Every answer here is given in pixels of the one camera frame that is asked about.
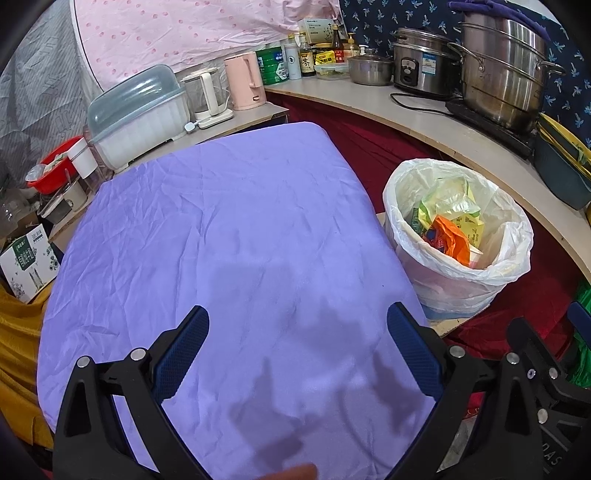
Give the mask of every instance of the green can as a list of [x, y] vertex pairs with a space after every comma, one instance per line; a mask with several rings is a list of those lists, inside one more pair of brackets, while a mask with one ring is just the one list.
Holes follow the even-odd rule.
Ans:
[[281, 47], [265, 48], [256, 53], [263, 85], [273, 85], [289, 78]]

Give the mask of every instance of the label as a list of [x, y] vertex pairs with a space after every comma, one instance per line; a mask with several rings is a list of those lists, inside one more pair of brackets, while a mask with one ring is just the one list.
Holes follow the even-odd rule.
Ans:
[[343, 50], [334, 50], [336, 63], [344, 63], [345, 55]]
[[281, 80], [287, 80], [287, 70], [285, 69], [283, 62], [280, 62], [279, 65], [277, 65], [277, 71], [275, 73]]
[[26, 270], [35, 263], [35, 252], [29, 244], [29, 239], [23, 236], [12, 245], [14, 256], [17, 258], [21, 270]]
[[324, 65], [325, 63], [336, 63], [336, 56], [333, 50], [324, 51], [316, 54], [315, 63], [317, 65]]
[[314, 71], [314, 55], [310, 51], [300, 53], [300, 67], [302, 73]]
[[437, 57], [430, 53], [423, 53], [423, 67], [421, 72], [427, 75], [435, 75], [437, 71]]

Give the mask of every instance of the white box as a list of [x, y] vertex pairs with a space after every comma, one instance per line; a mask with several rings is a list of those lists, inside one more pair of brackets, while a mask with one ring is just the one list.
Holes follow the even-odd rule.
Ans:
[[60, 264], [43, 226], [37, 225], [0, 255], [0, 267], [14, 296], [29, 303], [56, 277]]
[[332, 42], [332, 26], [334, 20], [326, 18], [305, 18], [297, 23], [300, 32], [305, 32], [310, 45], [314, 43]]

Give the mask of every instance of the gray plaid fabric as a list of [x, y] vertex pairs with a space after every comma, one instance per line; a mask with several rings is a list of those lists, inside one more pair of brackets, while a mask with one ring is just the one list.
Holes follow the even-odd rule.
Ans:
[[33, 25], [0, 76], [0, 188], [22, 186], [27, 171], [79, 135], [86, 102], [68, 0]]

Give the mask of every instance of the white kettle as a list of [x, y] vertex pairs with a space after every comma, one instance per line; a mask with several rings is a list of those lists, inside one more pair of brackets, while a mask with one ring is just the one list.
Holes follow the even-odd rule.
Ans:
[[[223, 99], [223, 92], [227, 93], [227, 90], [222, 89], [219, 76], [216, 78], [217, 85], [214, 85], [212, 74], [217, 73], [217, 70], [217, 67], [197, 70], [181, 79], [187, 89], [191, 117], [195, 119], [194, 123], [185, 125], [187, 132], [195, 127], [211, 127], [234, 116], [234, 112], [228, 108], [229, 94]], [[219, 92], [220, 99], [217, 98], [216, 91]]]

